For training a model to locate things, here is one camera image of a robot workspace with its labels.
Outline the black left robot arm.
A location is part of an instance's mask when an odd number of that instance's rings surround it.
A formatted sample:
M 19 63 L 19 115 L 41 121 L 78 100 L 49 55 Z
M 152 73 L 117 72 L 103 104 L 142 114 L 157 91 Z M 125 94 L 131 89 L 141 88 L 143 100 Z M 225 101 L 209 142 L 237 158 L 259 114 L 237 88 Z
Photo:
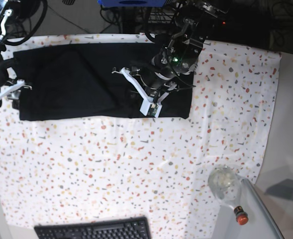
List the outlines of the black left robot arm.
M 204 42 L 215 25 L 228 13 L 230 0 L 182 0 L 169 30 L 152 36 L 148 21 L 149 7 L 144 18 L 144 33 L 148 40 L 161 46 L 150 62 L 134 61 L 131 75 L 150 97 L 159 97 L 170 91 L 194 88 L 181 78 L 193 72 Z

